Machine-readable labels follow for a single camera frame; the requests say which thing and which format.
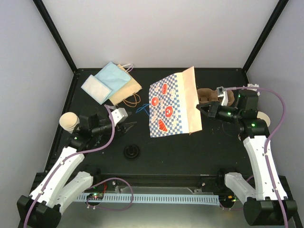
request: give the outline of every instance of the kraft paper bag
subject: kraft paper bag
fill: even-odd
[[[170,75],[149,89],[150,136],[163,137],[202,130],[194,67]]]
[[[117,65],[121,70],[125,71],[125,69],[118,64]],[[133,94],[137,93],[142,89],[141,85],[137,83],[137,81],[132,78],[132,76],[126,72],[131,80],[128,81],[123,87],[121,87],[115,94],[113,94],[109,99],[113,105],[117,105],[121,103],[124,99],[132,96]]]

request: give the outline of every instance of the blue string handle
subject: blue string handle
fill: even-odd
[[[144,110],[147,113],[147,115],[150,116],[148,111],[145,109],[147,106],[149,106],[149,104],[144,104],[142,107],[138,108],[135,113],[139,113],[140,111]]]

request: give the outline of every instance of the white backdrop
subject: white backdrop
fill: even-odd
[[[44,0],[79,68],[243,67],[278,0]]]

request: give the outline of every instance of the black metal frame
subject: black metal frame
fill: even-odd
[[[271,14],[268,22],[266,23],[260,37],[258,38],[254,48],[252,49],[246,63],[244,64],[242,70],[242,74],[244,76],[244,78],[246,79],[246,81],[248,82],[248,78],[247,78],[247,71],[249,70],[250,66],[252,65],[252,63],[254,62],[256,56],[258,55],[261,47],[263,46],[264,42],[266,41],[268,35],[270,34],[272,28],[274,27],[276,21],[278,20],[278,18],[280,17],[282,11],[284,10],[286,4],[288,3],[289,0],[279,0],[273,13]],[[68,51],[68,49],[66,48],[51,16],[49,15],[44,3],[42,0],[33,0],[33,2],[35,3],[37,9],[39,10],[43,20],[45,21],[47,27],[49,28],[52,36],[54,37],[56,43],[58,44],[62,54],[64,55],[66,61],[68,62],[72,72],[74,73],[73,76],[73,80],[70,86],[70,89],[68,91],[68,95],[67,95],[67,99],[63,108],[63,112],[65,113],[68,111],[69,106],[71,104],[72,98],[73,98],[73,94],[74,94],[74,90],[78,81],[78,77],[79,77],[79,73],[78,71],[81,69],[78,69]],[[51,151],[54,151],[54,149],[56,147],[58,147],[58,142],[59,142],[59,138],[62,134],[62,128],[60,128],[58,126],[57,130],[56,130],[56,135],[51,147]],[[50,164],[50,159],[52,156],[48,157],[48,161],[47,161],[47,166],[45,168],[45,173],[37,173],[33,186],[32,188],[36,188],[37,187],[37,183],[41,183],[41,181],[45,178],[46,176],[46,172],[49,170],[49,166],[48,164]],[[153,186],[164,186],[164,187],[172,187],[176,186],[176,187],[193,187],[193,188],[197,188],[197,187],[201,187],[202,183],[204,183],[204,187],[202,187],[202,190],[204,192],[215,192],[218,194],[227,194],[229,193],[229,190],[224,191],[224,192],[219,192],[217,185],[216,185],[216,176],[160,176],[160,177],[155,177],[155,176],[151,176],[148,177],[146,176],[145,178],[139,178],[136,176],[121,176],[121,175],[114,175],[114,174],[108,174],[108,175],[104,175],[105,178],[109,178],[109,177],[121,177],[124,178],[125,180],[127,180],[128,182],[130,182],[131,184],[137,185],[137,186],[149,186],[149,185],[153,185]],[[292,194],[290,192],[287,180],[285,177],[280,176],[280,180],[284,186],[284,189],[288,195],[288,197],[290,199],[293,199]],[[254,181],[249,182],[253,187],[254,187]],[[296,215],[294,215],[294,222],[297,228],[303,228],[303,225],[301,223],[300,217],[298,215],[298,213]]]

